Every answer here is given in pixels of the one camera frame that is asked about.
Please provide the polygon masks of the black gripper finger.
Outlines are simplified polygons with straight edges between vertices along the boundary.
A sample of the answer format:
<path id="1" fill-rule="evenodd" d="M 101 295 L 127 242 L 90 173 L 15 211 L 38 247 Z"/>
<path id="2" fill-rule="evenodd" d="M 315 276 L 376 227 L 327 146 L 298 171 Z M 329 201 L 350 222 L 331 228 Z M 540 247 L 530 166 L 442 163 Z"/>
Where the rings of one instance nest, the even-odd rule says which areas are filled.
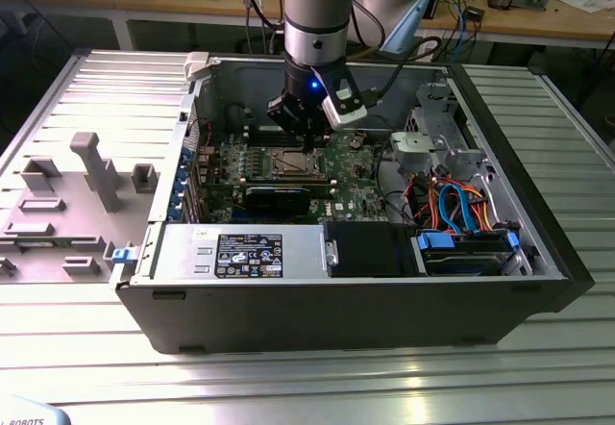
<path id="1" fill-rule="evenodd" d="M 302 143 L 302 150 L 310 150 L 308 114 L 302 109 L 302 102 L 287 91 L 268 102 L 267 116 L 285 132 Z"/>
<path id="2" fill-rule="evenodd" d="M 309 150 L 324 148 L 331 139 L 332 128 L 329 124 L 315 126 L 310 130 Z"/>

